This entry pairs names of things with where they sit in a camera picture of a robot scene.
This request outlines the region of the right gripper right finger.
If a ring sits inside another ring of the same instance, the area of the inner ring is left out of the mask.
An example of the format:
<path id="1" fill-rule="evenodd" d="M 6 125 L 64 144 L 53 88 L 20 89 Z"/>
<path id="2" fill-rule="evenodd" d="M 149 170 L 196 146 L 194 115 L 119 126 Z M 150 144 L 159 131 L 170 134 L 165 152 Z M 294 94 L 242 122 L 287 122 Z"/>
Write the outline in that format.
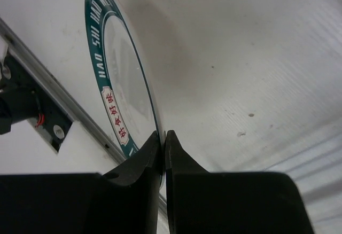
<path id="1" fill-rule="evenodd" d="M 211 173 L 170 130 L 165 143 L 171 233 L 313 233 L 294 181 L 272 171 Z"/>

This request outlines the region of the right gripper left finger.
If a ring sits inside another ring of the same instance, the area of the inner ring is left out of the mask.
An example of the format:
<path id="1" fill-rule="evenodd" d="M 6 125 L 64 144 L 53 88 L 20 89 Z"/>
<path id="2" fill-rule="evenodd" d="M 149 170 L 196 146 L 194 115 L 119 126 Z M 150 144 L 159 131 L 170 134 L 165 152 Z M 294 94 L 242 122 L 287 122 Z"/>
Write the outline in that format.
<path id="1" fill-rule="evenodd" d="M 1 176 L 1 233 L 156 233 L 160 142 L 106 174 Z"/>

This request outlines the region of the white plate teal rim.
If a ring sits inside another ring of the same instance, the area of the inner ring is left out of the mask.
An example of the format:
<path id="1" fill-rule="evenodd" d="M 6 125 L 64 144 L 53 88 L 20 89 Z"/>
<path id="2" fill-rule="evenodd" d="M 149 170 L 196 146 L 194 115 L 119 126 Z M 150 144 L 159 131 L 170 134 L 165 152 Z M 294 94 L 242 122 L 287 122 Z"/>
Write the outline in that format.
<path id="1" fill-rule="evenodd" d="M 114 141 L 131 157 L 156 132 L 161 116 L 136 32 L 118 0 L 84 0 L 85 29 L 97 87 Z"/>

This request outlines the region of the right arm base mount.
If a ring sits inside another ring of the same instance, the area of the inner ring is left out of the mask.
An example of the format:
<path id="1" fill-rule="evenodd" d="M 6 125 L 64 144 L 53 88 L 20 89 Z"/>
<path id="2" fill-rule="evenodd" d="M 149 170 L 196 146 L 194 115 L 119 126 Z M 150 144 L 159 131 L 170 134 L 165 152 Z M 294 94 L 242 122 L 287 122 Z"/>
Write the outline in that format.
<path id="1" fill-rule="evenodd" d="M 1 45 L 1 134 L 22 121 L 29 121 L 45 141 L 58 152 L 72 120 L 50 95 Z"/>

